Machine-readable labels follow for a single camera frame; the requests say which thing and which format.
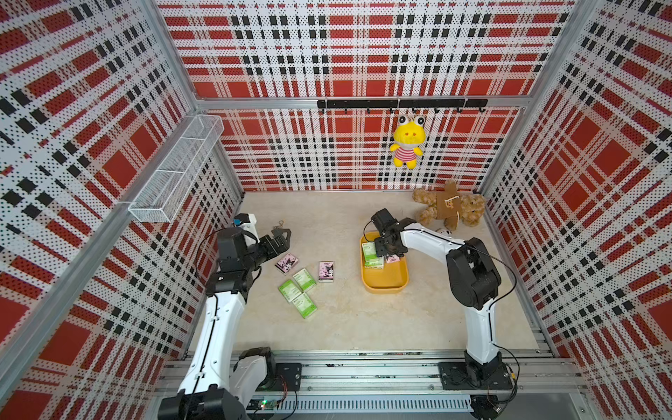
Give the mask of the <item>yellow plastic storage box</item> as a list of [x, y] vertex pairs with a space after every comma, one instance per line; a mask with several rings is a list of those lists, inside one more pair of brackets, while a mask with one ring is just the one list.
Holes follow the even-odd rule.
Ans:
[[360, 251], [362, 283], [369, 293], [393, 294], [403, 290], [410, 276], [406, 257], [397, 257], [395, 262], [385, 261], [381, 268], [367, 266], [364, 251]]

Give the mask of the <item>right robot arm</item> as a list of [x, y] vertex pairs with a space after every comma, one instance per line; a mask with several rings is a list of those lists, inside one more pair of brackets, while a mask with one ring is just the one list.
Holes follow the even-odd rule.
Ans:
[[383, 208], [371, 217], [379, 237], [376, 255], [403, 257], [416, 250], [446, 266], [453, 297], [464, 307], [467, 348], [458, 364], [463, 383], [477, 390], [512, 390], [513, 376], [495, 339], [495, 309], [502, 278], [478, 238], [453, 239], [410, 218], [397, 220]]

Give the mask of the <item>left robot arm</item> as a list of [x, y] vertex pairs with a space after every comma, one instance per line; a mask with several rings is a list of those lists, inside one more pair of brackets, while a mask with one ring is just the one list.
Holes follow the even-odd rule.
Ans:
[[291, 247], [292, 231], [275, 227], [259, 237], [254, 216], [217, 232], [218, 271], [206, 283], [206, 320], [177, 395], [159, 405], [158, 419], [247, 419], [257, 388], [273, 383], [274, 356], [255, 348], [230, 368], [233, 347], [251, 287], [262, 265]]

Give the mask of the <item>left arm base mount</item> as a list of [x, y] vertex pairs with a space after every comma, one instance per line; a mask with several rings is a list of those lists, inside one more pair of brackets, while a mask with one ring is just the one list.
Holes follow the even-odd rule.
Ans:
[[278, 363], [269, 381], [257, 387], [257, 392], [299, 392], [302, 382], [301, 363]]

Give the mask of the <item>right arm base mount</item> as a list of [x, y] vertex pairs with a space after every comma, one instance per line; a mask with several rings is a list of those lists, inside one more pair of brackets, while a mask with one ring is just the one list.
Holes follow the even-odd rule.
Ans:
[[443, 390], [512, 390], [514, 383], [505, 364], [499, 364], [486, 378], [485, 370], [465, 362], [440, 362], [439, 379]]

